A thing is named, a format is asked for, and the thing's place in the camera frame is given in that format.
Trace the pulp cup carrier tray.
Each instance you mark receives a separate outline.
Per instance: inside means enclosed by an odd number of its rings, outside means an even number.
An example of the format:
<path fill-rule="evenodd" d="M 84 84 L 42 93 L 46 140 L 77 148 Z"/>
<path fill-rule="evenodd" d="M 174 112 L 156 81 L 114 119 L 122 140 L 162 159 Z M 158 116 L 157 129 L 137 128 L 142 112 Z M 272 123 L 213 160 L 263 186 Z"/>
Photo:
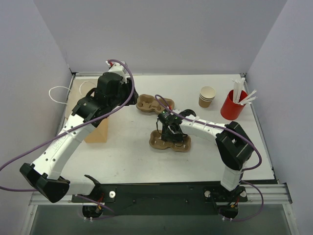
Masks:
<path fill-rule="evenodd" d="M 149 145 L 158 150 L 172 149 L 175 152 L 188 152 L 191 149 L 191 137 L 186 136 L 183 138 L 183 142 L 174 143 L 171 141 L 163 141 L 161 139 L 161 134 L 154 130 L 150 134 Z"/>

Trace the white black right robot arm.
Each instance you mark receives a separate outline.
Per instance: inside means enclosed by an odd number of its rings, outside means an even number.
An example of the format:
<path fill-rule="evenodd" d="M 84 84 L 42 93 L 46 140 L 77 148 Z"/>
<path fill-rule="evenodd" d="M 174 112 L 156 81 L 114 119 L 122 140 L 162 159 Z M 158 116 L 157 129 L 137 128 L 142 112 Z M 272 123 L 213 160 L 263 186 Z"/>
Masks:
<path fill-rule="evenodd" d="M 254 151 L 240 124 L 234 121 L 230 124 L 209 122 L 200 119 L 190 109 L 178 115 L 163 110 L 157 119 L 162 123 L 163 141 L 182 143 L 183 138 L 191 135 L 215 142 L 225 165 L 221 186 L 233 191 L 240 184 L 242 170 Z"/>

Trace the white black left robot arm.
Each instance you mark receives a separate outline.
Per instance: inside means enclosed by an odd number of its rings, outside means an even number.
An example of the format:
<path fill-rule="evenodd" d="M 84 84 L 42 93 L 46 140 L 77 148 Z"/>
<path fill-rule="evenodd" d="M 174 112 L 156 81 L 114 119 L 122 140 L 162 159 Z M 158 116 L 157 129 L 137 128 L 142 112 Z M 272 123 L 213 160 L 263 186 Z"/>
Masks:
<path fill-rule="evenodd" d="M 101 123 L 122 107 L 134 105 L 138 97 L 134 78 L 128 66 L 118 60 L 108 60 L 108 72 L 97 80 L 97 86 L 79 99 L 66 124 L 44 153 L 33 163 L 24 163 L 20 173 L 28 183 L 51 203 L 66 195 L 83 195 L 89 201 L 100 197 L 99 183 L 91 176 L 65 179 L 63 168 L 82 141 Z"/>

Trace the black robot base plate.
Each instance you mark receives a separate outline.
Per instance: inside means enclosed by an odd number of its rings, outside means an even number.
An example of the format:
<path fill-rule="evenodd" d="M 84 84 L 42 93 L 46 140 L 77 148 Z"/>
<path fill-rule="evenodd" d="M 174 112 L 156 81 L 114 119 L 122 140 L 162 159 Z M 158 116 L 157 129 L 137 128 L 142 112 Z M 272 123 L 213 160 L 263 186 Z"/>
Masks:
<path fill-rule="evenodd" d="M 247 202 L 244 186 L 226 190 L 220 182 L 154 184 L 99 184 L 85 198 L 72 197 L 73 203 L 91 200 L 107 206 L 104 215 L 216 215 L 220 206 Z"/>

